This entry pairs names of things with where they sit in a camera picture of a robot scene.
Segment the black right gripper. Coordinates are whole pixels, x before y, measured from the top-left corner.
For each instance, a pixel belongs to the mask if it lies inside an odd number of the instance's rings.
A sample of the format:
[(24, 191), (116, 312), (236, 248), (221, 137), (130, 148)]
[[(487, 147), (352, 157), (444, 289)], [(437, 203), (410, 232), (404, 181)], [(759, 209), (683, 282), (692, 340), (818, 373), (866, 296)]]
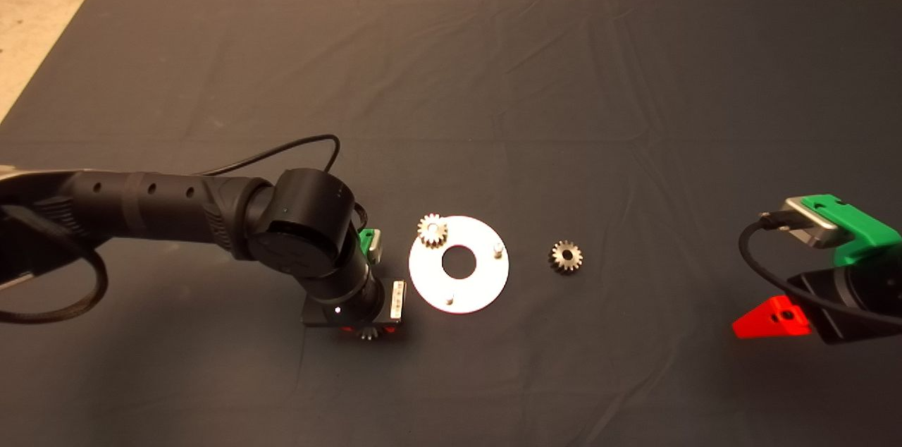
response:
[[(806, 271), (790, 277), (787, 283), (860, 311), (894, 317), (901, 313), (901, 276), (900, 267), (896, 265), (886, 268), (848, 265)], [(735, 319), (732, 332), (741, 340), (796, 337), (810, 335), (813, 325), (828, 345), (900, 335), (899, 327), (825, 311), (805, 300), (798, 305), (787, 295), (772, 296)]]

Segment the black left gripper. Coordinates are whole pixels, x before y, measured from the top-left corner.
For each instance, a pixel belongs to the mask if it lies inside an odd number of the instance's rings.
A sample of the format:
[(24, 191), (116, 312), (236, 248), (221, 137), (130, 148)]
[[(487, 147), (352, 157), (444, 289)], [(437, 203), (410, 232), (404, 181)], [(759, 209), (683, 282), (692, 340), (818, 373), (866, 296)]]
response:
[(407, 283), (404, 280), (368, 280), (357, 292), (338, 302), (304, 300), (302, 323), (313, 328), (379, 329), (379, 335), (396, 334), (402, 323)]

